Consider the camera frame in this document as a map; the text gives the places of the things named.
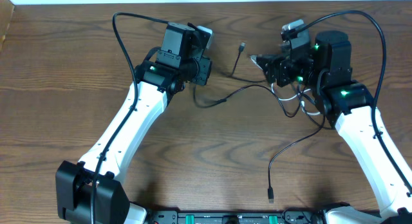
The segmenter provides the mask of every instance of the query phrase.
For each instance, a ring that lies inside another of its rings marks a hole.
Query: wooden table
[[[214,61],[200,98],[221,98],[245,85],[221,76],[247,46],[236,75],[263,79],[248,59],[278,53],[281,26],[340,10],[364,10],[382,26],[388,64],[379,108],[391,137],[412,163],[412,2],[296,2],[153,5],[17,6],[0,54],[0,222],[60,222],[55,172],[98,140],[123,103],[131,76],[111,28],[114,12],[144,14],[214,30]],[[162,43],[165,25],[118,21],[134,64]],[[379,36],[365,18],[347,15],[310,29],[346,32],[353,78],[371,93],[380,71]],[[279,96],[292,94],[289,87]],[[292,110],[297,101],[286,108]],[[176,95],[133,158],[124,188],[146,207],[181,210],[276,210],[346,201],[361,210],[377,203],[359,164],[335,131],[322,130],[275,162],[275,204],[267,201],[269,159],[316,127],[301,113],[286,118],[265,90],[248,89],[210,109]]]

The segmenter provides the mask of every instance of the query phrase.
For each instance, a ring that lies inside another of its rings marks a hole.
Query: green light
[[[347,94],[348,94],[349,92],[347,92],[347,91],[341,91],[341,94],[342,94],[342,96],[346,96]]]

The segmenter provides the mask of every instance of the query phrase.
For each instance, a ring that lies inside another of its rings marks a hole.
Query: green terminal block
[[[186,224],[194,224],[194,215],[186,215]]]
[[[277,224],[277,216],[269,216],[269,224]]]

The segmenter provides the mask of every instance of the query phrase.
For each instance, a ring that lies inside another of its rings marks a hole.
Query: cable
[[[307,94],[304,94],[303,92],[301,92],[300,91],[300,89],[299,89],[299,86],[300,85],[297,85],[297,87],[295,88],[293,85],[291,85],[292,86],[292,89],[295,91],[295,93],[296,93],[296,96],[299,96],[299,102],[301,103],[301,105],[302,105],[302,111],[303,111],[303,113],[305,113],[306,115],[310,115],[310,116],[316,116],[316,115],[320,115],[321,113],[318,111],[318,112],[307,112],[306,111],[306,109],[304,108],[304,101],[303,101],[303,99],[302,99],[302,97],[304,97],[305,99],[307,99],[312,105],[316,105],[316,103],[315,103],[315,101],[311,98],[311,97],[309,97],[309,95],[307,95]]]
[[[137,18],[143,18],[143,19],[147,19],[150,21],[154,21],[154,22],[159,22],[159,23],[164,23],[167,24],[168,21],[163,21],[160,19],[155,19],[155,18],[151,18],[151,17],[146,17],[144,15],[137,15],[137,14],[131,14],[131,13],[126,13],[126,12],[117,12],[113,15],[112,18],[112,25],[113,25],[113,31],[116,35],[116,39],[120,45],[120,47],[122,48],[124,57],[126,58],[127,63],[129,64],[130,67],[130,71],[132,74],[132,78],[133,78],[133,85],[135,88],[135,98],[133,99],[133,104],[131,105],[129,112],[127,112],[126,116],[123,118],[123,120],[121,121],[121,123],[119,124],[119,126],[116,128],[115,132],[112,134],[112,136],[110,137],[108,143],[106,144],[106,146],[104,147],[103,151],[100,153],[98,162],[97,162],[97,166],[95,169],[95,174],[93,175],[93,180],[92,180],[92,184],[91,184],[91,196],[90,196],[90,218],[91,218],[91,223],[95,224],[96,222],[96,217],[95,217],[95,202],[96,202],[96,185],[97,185],[97,177],[98,177],[98,173],[100,172],[100,168],[102,167],[102,162],[106,157],[106,153],[109,151],[109,147],[111,145],[111,143],[114,141],[114,139],[116,138],[117,134],[120,132],[121,128],[123,127],[123,125],[126,123],[126,121],[128,120],[128,118],[130,117],[130,115],[132,114],[132,112],[135,110],[136,104],[137,104],[137,98],[138,98],[138,87],[137,87],[137,83],[136,83],[136,77],[135,77],[135,71],[134,71],[134,67],[133,64],[131,62],[130,56],[127,53],[126,47],[123,44],[122,39],[120,38],[118,31],[117,31],[117,27],[116,27],[116,17],[118,15],[126,15],[126,16],[131,16],[131,17],[137,17]]]
[[[302,95],[304,95],[304,93],[302,93],[302,92],[300,91],[299,85],[298,85],[296,88],[292,87],[292,89],[295,91],[296,95],[300,95],[300,96],[298,96],[298,98],[299,98],[300,103],[302,103],[302,102],[303,102]],[[302,107],[302,111],[303,111],[303,113],[309,118],[309,120],[312,121],[316,126],[318,126],[318,127],[321,126],[320,124],[318,124],[318,123],[310,116],[310,114],[306,111],[306,109],[305,109],[304,107]],[[325,127],[325,126],[323,126],[323,129],[333,130],[332,127]]]
[[[232,79],[236,79],[236,80],[240,80],[242,82],[250,82],[250,83],[260,83],[260,82],[265,82],[266,80],[248,80],[248,79],[241,79],[239,77],[235,77],[233,76],[234,71],[236,70],[236,66],[238,65],[238,61],[240,58],[241,53],[243,52],[243,50],[245,49],[246,44],[243,42],[240,44],[239,46],[239,53],[238,53],[238,58],[236,58],[236,62],[234,63],[233,66],[233,70],[232,73],[230,75],[227,75],[228,77],[232,78]]]
[[[327,71],[329,71],[328,69],[323,69],[321,70],[321,72],[319,73],[318,77],[317,77],[317,84],[316,84],[316,93],[317,95],[321,95],[321,82],[322,82],[322,76],[324,73],[326,73]]]
[[[272,83],[272,84],[270,85],[270,88],[272,89],[272,92],[275,93],[275,91],[274,91],[274,89],[273,89],[273,84],[274,84],[274,83]],[[296,96],[297,96],[297,95],[294,95],[294,96],[291,97],[291,98],[279,98],[279,100],[280,100],[280,101],[289,101],[289,100],[293,100],[294,98],[296,98]]]
[[[282,110],[283,110],[283,113],[284,113],[285,116],[288,117],[288,118],[293,118],[293,117],[295,117],[296,114],[297,114],[297,112],[299,111],[299,108],[301,108],[301,105],[300,105],[300,103],[299,103],[297,109],[296,109],[291,115],[289,115],[289,113],[286,111],[285,107],[283,106],[282,102],[280,101],[279,97],[278,97],[275,93],[271,92],[271,90],[270,90],[269,88],[267,88],[266,86],[262,86],[262,85],[258,85],[258,84],[252,84],[252,85],[243,86],[243,87],[237,89],[236,91],[233,91],[232,93],[230,93],[230,94],[227,95],[226,97],[224,97],[224,98],[222,98],[222,99],[219,99],[219,100],[213,101],[214,103],[213,103],[213,104],[210,104],[210,105],[200,105],[200,104],[198,103],[198,101],[196,100],[196,84],[195,84],[194,87],[193,87],[193,101],[194,101],[194,104],[195,104],[198,108],[210,108],[210,107],[214,107],[214,106],[217,106],[217,105],[219,105],[219,104],[221,104],[221,103],[226,102],[228,98],[230,98],[231,96],[235,95],[236,93],[239,93],[240,91],[243,91],[244,89],[247,89],[247,88],[251,88],[251,87],[253,87],[253,86],[266,89],[266,90],[269,91],[273,96],[275,96],[276,100],[279,102],[279,105],[281,106],[281,108],[282,108]]]
[[[305,136],[305,137],[303,137],[303,138],[300,138],[300,139],[296,140],[295,142],[289,144],[289,145],[286,146],[284,149],[280,150],[280,152],[276,153],[276,155],[270,160],[270,163],[269,163],[269,166],[268,166],[268,181],[269,181],[268,198],[269,198],[269,203],[273,203],[273,202],[274,202],[273,188],[272,188],[272,186],[271,186],[271,184],[270,184],[270,169],[272,168],[272,164],[273,164],[273,162],[275,161],[275,159],[276,159],[280,154],[282,154],[284,151],[286,151],[287,149],[289,149],[289,147],[292,147],[293,145],[299,143],[300,141],[306,140],[307,138],[310,138],[311,136],[316,135],[318,132],[320,132],[321,129],[323,128],[324,121],[325,121],[325,116],[323,116],[323,121],[322,121],[321,126],[320,126],[314,133],[312,133],[312,134],[310,134],[310,135],[307,135],[307,136]]]
[[[376,22],[376,20],[374,20],[374,18],[372,18],[369,14],[367,14],[365,12],[357,11],[357,10],[337,12],[337,13],[333,13],[333,14],[329,14],[329,15],[326,15],[324,17],[321,17],[321,18],[317,19],[316,21],[306,25],[305,27],[294,31],[293,33],[288,34],[288,36],[289,37],[294,36],[294,35],[298,34],[299,32],[307,30],[308,28],[312,27],[313,25],[315,25],[315,24],[317,24],[317,23],[319,23],[319,22],[321,22],[325,19],[335,17],[335,16],[338,16],[338,15],[344,15],[344,14],[363,15],[364,17],[366,17],[374,25],[374,27],[379,32],[380,41],[382,43],[382,67],[380,69],[379,81],[378,81],[378,85],[377,85],[377,88],[376,88],[375,96],[373,97],[373,103],[372,103],[372,107],[371,107],[372,126],[373,126],[373,130],[375,131],[375,136],[378,138],[378,141],[379,141],[380,145],[382,146],[382,149],[384,150],[384,152],[385,152],[386,156],[388,157],[389,161],[392,163],[392,166],[395,168],[396,172],[398,173],[398,175],[400,176],[400,178],[404,182],[405,186],[409,190],[409,196],[411,196],[412,186],[411,186],[410,182],[406,179],[406,177],[405,177],[404,173],[402,172],[402,170],[397,165],[395,159],[393,159],[393,157],[391,156],[391,153],[389,152],[388,148],[386,147],[386,145],[385,145],[385,143],[384,143],[384,141],[381,137],[381,132],[379,131],[378,125],[376,123],[377,103],[378,103],[380,89],[382,87],[382,83],[383,83],[383,80],[384,80],[385,67],[386,67],[386,41],[385,41],[385,36],[384,36],[383,31],[382,31],[382,28],[380,28],[380,26]]]
[[[152,49],[149,51],[149,53],[147,53],[147,55],[146,55],[146,57],[144,58],[144,60],[145,60],[145,61],[150,60],[150,58],[152,58],[153,55],[154,55],[158,50],[160,50],[160,49],[161,49],[161,47],[154,47],[154,48],[152,48]]]

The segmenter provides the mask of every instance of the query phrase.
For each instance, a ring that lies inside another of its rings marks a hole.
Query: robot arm
[[[270,83],[283,87],[298,81],[312,89],[316,108],[345,139],[360,163],[381,215],[377,218],[342,207],[324,214],[327,223],[382,223],[403,212],[412,212],[412,198],[406,186],[406,182],[412,182],[412,171],[385,130],[378,110],[377,126],[388,154],[375,136],[371,121],[373,97],[365,85],[351,78],[348,36],[339,31],[321,32],[312,46],[306,27],[302,20],[282,27],[282,54],[258,55],[256,63]],[[401,178],[389,157],[406,179]]]
[[[102,152],[107,141],[112,136],[119,123],[126,113],[131,109],[135,88],[130,85],[129,93],[122,107],[116,114],[109,127],[95,143],[95,145],[83,155],[79,162],[84,162],[84,168],[89,171],[96,169],[99,154]],[[167,106],[166,92],[158,91],[158,87],[146,82],[138,84],[138,103],[135,112],[128,118],[121,131],[111,144],[106,154],[106,159],[100,168],[100,174],[105,175],[108,172],[113,173],[114,180],[123,183],[126,178],[127,168],[129,167],[132,157],[146,135],[147,130],[164,112]]]
[[[404,182],[381,148],[379,141],[374,137],[375,132],[372,128],[370,116],[370,106],[352,109],[350,114],[340,115],[335,128],[355,154],[372,187],[382,217],[376,223],[381,223],[387,218],[398,216],[399,212],[402,212],[400,209],[411,212],[412,198],[409,196],[409,191]],[[386,131],[379,111],[377,111],[376,119],[391,156],[395,159],[406,178],[412,182],[412,171]],[[376,219],[376,217],[368,216],[371,220]],[[329,219],[329,223],[336,223],[336,220],[340,220],[342,223],[365,223],[353,222],[354,218],[358,218],[356,215],[347,216],[345,212],[336,212],[336,210],[327,213],[326,218]]]
[[[129,202],[122,183],[127,168],[144,135],[155,119],[164,112],[172,97],[185,89],[185,82],[204,86],[211,72],[212,62],[203,56],[210,46],[213,32],[202,26],[168,23],[161,48],[156,48],[156,62],[149,59],[150,51],[134,69],[135,85],[119,112],[98,142],[75,165],[64,161],[56,172],[57,210],[60,218],[72,223],[89,223],[91,219],[92,179],[95,189],[95,220],[99,223],[136,223],[144,221],[146,210]],[[109,146],[98,172],[101,152],[123,122],[130,109],[134,111]]]

